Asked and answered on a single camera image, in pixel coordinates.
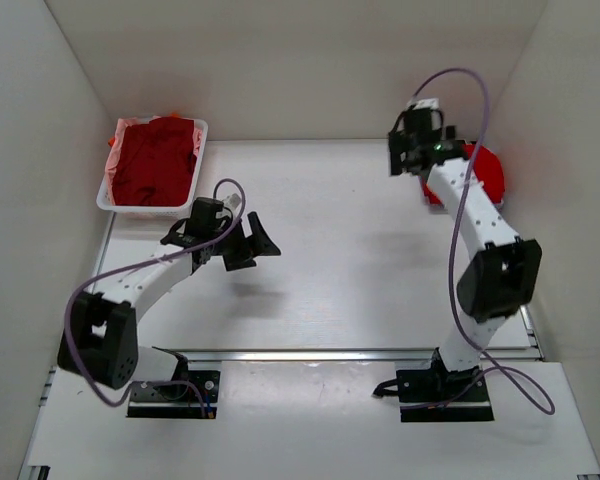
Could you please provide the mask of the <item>pink shirt in basket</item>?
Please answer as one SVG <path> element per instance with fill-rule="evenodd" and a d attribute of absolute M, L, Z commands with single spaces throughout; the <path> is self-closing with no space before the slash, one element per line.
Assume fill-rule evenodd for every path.
<path fill-rule="evenodd" d="M 131 118 L 119 118 L 116 123 L 114 135 L 115 142 L 110 147 L 109 155 L 105 162 L 104 167 L 104 178 L 110 183 L 116 173 L 117 165 L 120 160 L 122 144 L 124 140 L 125 131 L 132 126 L 146 124 L 151 120 L 151 117 L 131 117 Z"/>

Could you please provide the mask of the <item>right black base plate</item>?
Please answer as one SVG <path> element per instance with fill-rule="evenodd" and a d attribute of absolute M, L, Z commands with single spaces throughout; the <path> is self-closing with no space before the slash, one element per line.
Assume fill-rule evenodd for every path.
<path fill-rule="evenodd" d="M 397 370 L 378 384 L 376 398 L 397 397 L 402 423 L 491 422 L 494 413 L 482 370 L 448 374 L 433 368 Z"/>

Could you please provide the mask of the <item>bright red t shirt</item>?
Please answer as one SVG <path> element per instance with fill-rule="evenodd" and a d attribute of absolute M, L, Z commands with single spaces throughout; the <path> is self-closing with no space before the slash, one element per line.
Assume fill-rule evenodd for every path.
<path fill-rule="evenodd" d="M 482 146 L 477 153 L 474 170 L 477 179 L 483 183 L 485 193 L 500 210 L 504 205 L 506 182 L 499 157 L 489 148 Z M 420 181 L 420 187 L 425 205 L 433 209 L 440 209 L 443 206 L 439 198 L 426 186 L 424 180 Z"/>

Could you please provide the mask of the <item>silver aluminium rail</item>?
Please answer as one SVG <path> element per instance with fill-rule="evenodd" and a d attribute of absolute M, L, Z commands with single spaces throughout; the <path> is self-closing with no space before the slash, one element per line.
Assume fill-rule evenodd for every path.
<path fill-rule="evenodd" d="M 431 357 L 432 349 L 195 349 L 180 351 L 192 362 L 400 362 Z"/>

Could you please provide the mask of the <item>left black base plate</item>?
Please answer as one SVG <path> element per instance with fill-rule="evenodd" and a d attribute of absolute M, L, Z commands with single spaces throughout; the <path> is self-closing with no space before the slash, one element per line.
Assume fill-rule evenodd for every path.
<path fill-rule="evenodd" d="M 126 416 L 132 419 L 214 420 L 221 386 L 221 363 L 190 361 L 179 374 L 187 385 L 149 387 L 135 383 Z"/>

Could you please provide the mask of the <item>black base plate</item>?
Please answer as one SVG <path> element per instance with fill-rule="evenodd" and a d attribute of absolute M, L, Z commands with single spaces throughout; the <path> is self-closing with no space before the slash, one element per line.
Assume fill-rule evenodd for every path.
<path fill-rule="evenodd" d="M 433 368 L 397 370 L 378 384 L 376 398 L 397 397 L 402 423 L 491 422 L 494 413 L 482 370 L 448 374 Z"/>
<path fill-rule="evenodd" d="M 126 416 L 132 419 L 214 420 L 221 386 L 221 363 L 190 361 L 179 374 L 187 385 L 149 387 L 135 383 Z"/>

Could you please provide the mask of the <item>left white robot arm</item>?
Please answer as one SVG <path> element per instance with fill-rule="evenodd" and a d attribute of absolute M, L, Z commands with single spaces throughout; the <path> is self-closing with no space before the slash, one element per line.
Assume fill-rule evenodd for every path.
<path fill-rule="evenodd" d="M 239 206 L 237 198 L 195 200 L 190 216 L 169 228 L 144 268 L 133 268 L 104 290 L 80 291 L 71 303 L 58 366 L 81 373 L 67 342 L 71 337 L 92 380 L 118 390 L 137 369 L 137 324 L 170 289 L 216 256 L 228 272 L 254 267 L 259 256 L 279 256 L 257 213 L 247 214 L 251 234 L 245 234 Z"/>

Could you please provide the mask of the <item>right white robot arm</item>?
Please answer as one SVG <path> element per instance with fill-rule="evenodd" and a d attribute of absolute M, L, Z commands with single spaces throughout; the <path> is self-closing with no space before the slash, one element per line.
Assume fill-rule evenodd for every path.
<path fill-rule="evenodd" d="M 417 102 L 401 112 L 388 146 L 391 175 L 416 176 L 434 193 L 454 220 L 452 241 L 464 243 L 469 257 L 461 277 L 450 281 L 453 330 L 417 379 L 398 381 L 399 392 L 442 407 L 475 385 L 495 332 L 530 302 L 542 249 L 501 217 L 436 104 Z"/>

